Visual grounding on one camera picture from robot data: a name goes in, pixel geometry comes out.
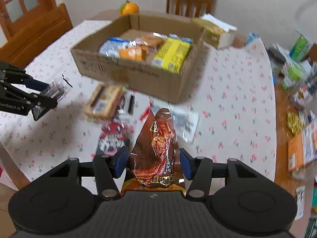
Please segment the black red squid snack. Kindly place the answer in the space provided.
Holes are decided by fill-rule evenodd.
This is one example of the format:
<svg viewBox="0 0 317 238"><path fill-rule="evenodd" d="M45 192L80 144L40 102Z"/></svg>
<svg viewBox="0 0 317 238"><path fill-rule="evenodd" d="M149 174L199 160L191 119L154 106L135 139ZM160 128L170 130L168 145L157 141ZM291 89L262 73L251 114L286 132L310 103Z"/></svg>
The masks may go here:
<svg viewBox="0 0 317 238"><path fill-rule="evenodd" d="M96 155L115 155L122 147L129 147L134 126L128 123L108 122L102 126Z"/></svg>

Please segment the brown orange snack packet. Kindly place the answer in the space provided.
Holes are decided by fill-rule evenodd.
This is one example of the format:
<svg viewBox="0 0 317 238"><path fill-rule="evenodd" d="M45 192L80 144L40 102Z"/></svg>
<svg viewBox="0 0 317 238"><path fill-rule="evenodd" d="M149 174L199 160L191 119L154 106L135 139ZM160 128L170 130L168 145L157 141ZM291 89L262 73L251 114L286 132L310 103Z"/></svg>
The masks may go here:
<svg viewBox="0 0 317 238"><path fill-rule="evenodd" d="M180 151L171 113L149 112L127 161L126 191L181 191L186 194Z"/></svg>

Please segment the white red snack packet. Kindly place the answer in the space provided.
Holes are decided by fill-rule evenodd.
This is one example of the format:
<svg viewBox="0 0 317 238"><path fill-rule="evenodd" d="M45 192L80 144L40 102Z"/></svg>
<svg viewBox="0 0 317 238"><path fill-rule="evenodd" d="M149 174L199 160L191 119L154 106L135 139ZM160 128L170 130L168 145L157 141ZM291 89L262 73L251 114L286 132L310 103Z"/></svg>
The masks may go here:
<svg viewBox="0 0 317 238"><path fill-rule="evenodd" d="M177 136L186 143L193 143L199 122L199 114L173 107L171 115Z"/></svg>

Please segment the wafer biscuit pack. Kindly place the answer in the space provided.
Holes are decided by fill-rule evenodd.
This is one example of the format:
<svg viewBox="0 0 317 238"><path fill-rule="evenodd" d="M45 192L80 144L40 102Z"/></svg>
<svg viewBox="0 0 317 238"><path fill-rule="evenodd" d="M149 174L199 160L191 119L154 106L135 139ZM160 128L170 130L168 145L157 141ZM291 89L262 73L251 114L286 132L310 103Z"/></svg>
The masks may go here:
<svg viewBox="0 0 317 238"><path fill-rule="evenodd" d="M83 113L91 119L110 120L114 115L124 88L120 85L98 84L88 102L83 108Z"/></svg>

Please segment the small black red snack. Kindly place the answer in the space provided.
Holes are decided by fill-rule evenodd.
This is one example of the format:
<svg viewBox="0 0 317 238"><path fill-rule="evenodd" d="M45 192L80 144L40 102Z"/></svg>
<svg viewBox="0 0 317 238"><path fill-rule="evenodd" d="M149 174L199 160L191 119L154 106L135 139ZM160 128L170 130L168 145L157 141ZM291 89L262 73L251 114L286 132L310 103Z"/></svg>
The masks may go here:
<svg viewBox="0 0 317 238"><path fill-rule="evenodd" d="M124 95L120 99L120 103L118 106L119 114L133 114L135 95Z"/></svg>

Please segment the white blue foil pouch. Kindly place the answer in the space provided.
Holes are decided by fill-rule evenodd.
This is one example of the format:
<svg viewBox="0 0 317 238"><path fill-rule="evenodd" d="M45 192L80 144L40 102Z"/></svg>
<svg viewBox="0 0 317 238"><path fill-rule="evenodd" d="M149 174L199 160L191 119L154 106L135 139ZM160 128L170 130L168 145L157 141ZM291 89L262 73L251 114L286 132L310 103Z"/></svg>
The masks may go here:
<svg viewBox="0 0 317 238"><path fill-rule="evenodd" d="M103 43L98 53L106 55L107 57L119 58L119 49L126 48L130 44L129 40L121 38L110 38L105 43Z"/></svg>

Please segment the orange snack packets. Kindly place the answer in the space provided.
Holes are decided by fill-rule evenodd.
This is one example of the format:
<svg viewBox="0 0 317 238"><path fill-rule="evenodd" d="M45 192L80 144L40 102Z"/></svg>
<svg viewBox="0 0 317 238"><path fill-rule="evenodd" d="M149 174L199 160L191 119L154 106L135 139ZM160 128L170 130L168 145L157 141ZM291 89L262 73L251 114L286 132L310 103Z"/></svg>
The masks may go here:
<svg viewBox="0 0 317 238"><path fill-rule="evenodd" d="M124 59L142 61L146 57L146 51L139 47L126 47L118 49L119 56Z"/></svg>

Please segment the yellow blue snack bag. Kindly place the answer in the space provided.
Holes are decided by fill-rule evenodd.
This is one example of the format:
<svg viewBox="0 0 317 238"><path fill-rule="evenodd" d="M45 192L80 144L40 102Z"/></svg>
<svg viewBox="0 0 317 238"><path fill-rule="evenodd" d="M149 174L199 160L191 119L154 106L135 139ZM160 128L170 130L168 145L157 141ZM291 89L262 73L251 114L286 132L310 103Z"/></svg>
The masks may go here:
<svg viewBox="0 0 317 238"><path fill-rule="evenodd" d="M190 38L169 34L152 59L151 65L179 74L192 44L193 40Z"/></svg>

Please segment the dark blue clear snack pack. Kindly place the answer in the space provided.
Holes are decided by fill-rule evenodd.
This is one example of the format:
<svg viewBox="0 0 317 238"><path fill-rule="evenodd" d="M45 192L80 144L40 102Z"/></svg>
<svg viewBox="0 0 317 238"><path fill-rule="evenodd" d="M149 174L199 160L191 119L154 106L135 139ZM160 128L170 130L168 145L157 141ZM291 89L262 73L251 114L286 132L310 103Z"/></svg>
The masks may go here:
<svg viewBox="0 0 317 238"><path fill-rule="evenodd" d="M64 77L64 75L53 80L46 90L40 92L40 95L45 97L46 100L38 102L38 104L32 109L34 120L39 120L48 111L57 108L58 102L63 99L72 88L73 86Z"/></svg>

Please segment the round pastry pink pack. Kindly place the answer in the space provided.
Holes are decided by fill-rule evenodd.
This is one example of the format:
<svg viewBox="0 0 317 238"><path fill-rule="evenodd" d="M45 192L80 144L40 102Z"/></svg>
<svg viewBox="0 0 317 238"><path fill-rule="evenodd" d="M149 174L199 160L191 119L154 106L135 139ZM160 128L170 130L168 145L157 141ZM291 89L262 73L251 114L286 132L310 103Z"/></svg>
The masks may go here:
<svg viewBox="0 0 317 238"><path fill-rule="evenodd" d="M153 34L142 35L140 38L140 42L142 45L146 45L148 47L157 48L160 47L164 43L164 39Z"/></svg>

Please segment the wooden chair at left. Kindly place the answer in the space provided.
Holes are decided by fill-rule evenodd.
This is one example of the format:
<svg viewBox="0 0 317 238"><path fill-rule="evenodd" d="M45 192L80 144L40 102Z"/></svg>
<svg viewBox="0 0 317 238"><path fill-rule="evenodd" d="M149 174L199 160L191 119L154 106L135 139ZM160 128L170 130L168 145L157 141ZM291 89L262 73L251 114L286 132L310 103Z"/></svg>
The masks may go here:
<svg viewBox="0 0 317 238"><path fill-rule="evenodd" d="M72 28L66 5L61 3L7 41L1 47L1 61L24 69Z"/></svg>

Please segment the wooden door with window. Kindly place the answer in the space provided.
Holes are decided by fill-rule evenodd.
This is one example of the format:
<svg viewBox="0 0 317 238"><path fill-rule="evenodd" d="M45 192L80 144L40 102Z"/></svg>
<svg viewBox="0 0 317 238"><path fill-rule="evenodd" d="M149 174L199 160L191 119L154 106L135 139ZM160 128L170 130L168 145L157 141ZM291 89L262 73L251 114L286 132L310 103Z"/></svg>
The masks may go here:
<svg viewBox="0 0 317 238"><path fill-rule="evenodd" d="M55 0L1 0L1 29L7 40L56 7Z"/></svg>

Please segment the small white card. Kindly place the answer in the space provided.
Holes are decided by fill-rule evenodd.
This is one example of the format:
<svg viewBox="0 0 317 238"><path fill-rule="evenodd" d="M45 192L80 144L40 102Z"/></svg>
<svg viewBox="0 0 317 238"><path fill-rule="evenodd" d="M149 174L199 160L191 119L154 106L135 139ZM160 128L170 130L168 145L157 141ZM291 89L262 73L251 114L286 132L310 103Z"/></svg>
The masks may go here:
<svg viewBox="0 0 317 238"><path fill-rule="evenodd" d="M301 219L304 215L305 189L306 187L304 185L296 188L297 213L295 216L295 220Z"/></svg>

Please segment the green lid jar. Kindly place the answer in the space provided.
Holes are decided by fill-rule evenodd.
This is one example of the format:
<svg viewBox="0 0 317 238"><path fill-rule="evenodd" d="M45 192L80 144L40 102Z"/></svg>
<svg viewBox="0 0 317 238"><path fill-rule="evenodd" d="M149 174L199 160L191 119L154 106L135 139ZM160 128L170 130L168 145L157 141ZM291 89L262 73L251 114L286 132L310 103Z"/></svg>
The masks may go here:
<svg viewBox="0 0 317 238"><path fill-rule="evenodd" d="M281 87L288 91L290 90L298 81L302 79L301 70L297 67L290 67L281 81Z"/></svg>

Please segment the light blue box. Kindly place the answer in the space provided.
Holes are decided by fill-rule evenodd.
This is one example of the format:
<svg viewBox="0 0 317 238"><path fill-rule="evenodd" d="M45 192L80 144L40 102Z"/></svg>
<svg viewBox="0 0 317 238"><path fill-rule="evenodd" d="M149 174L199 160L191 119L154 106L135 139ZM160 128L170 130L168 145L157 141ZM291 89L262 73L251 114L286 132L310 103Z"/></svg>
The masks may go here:
<svg viewBox="0 0 317 238"><path fill-rule="evenodd" d="M250 32L249 36L247 37L246 41L245 41L245 45L250 44L251 42L253 42L254 40L258 39L260 36L256 33Z"/></svg>

